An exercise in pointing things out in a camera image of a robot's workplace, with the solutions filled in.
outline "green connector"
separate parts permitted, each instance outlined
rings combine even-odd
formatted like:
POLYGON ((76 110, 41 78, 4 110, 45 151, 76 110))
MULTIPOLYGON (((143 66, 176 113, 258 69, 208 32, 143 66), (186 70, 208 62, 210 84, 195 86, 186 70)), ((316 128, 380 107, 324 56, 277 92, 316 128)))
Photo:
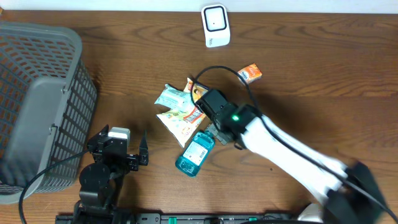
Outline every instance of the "green connector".
POLYGON ((169 224, 177 224, 177 218, 175 218, 175 217, 170 217, 170 218, 169 218, 169 224))

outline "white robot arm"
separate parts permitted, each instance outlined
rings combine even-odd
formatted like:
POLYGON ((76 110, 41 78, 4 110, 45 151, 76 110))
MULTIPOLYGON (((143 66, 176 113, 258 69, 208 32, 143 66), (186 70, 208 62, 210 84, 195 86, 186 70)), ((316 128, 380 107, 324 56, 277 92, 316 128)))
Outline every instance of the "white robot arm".
POLYGON ((196 105, 212 120, 218 139, 269 159, 306 187, 323 207, 321 221, 373 224, 383 210, 395 219, 364 164, 347 167, 314 151, 279 129, 257 108, 238 107, 218 90, 209 90, 196 105))
MULTIPOLYGON (((333 158, 320 154, 279 129, 267 116, 263 120, 268 127, 296 150, 310 156, 317 162, 329 167, 342 177, 347 178, 346 166, 333 158)), ((313 165, 303 157, 287 149, 274 139, 265 129, 260 118, 254 118, 247 126, 246 132, 241 134, 244 145, 252 152, 272 161, 275 165, 290 174, 306 187, 311 194, 323 205, 327 200, 329 190, 338 190, 341 182, 330 173, 313 165)))

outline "wooden table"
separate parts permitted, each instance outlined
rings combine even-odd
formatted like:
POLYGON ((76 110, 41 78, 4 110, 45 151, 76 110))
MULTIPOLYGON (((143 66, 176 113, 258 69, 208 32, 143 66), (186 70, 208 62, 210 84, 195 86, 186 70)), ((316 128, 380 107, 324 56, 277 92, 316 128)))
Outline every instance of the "wooden table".
MULTIPOLYGON (((169 83, 209 65, 239 70, 257 63, 251 88, 263 112, 314 149, 373 171, 398 213, 398 16, 230 13, 231 43, 205 47, 199 13, 6 11, 7 21, 65 26, 83 40, 83 61, 98 86, 90 136, 105 124, 132 131, 137 152, 148 130, 149 166, 125 178, 119 205, 164 213, 298 212, 312 197, 267 159, 218 144, 192 179, 174 162, 183 149, 155 117, 154 101, 169 83)), ((236 77, 221 70, 201 78, 236 103, 249 102, 236 77)), ((85 155, 82 166, 93 162, 85 155)), ((80 185, 35 194, 29 223, 71 213, 80 185)), ((17 205, 1 205, 2 223, 18 223, 17 205)), ((392 223, 386 215, 381 223, 392 223)))

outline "small orange box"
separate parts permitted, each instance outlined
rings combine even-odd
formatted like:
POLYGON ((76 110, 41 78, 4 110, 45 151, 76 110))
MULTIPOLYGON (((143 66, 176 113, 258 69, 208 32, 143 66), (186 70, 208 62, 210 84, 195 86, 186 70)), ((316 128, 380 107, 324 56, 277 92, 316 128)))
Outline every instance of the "small orange box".
POLYGON ((257 65, 255 63, 240 69, 240 71, 238 71, 238 74, 240 74, 240 76, 246 81, 247 84, 261 78, 262 76, 261 71, 259 70, 259 68, 257 68, 257 65))

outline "bottle label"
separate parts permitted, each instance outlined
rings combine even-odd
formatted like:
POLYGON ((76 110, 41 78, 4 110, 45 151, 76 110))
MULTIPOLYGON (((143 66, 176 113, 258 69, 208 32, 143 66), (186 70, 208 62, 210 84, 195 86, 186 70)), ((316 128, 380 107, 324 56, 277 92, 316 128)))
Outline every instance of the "bottle label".
POLYGON ((191 142, 182 156, 199 166, 202 160, 205 158, 207 152, 208 150, 203 146, 196 142, 191 142))

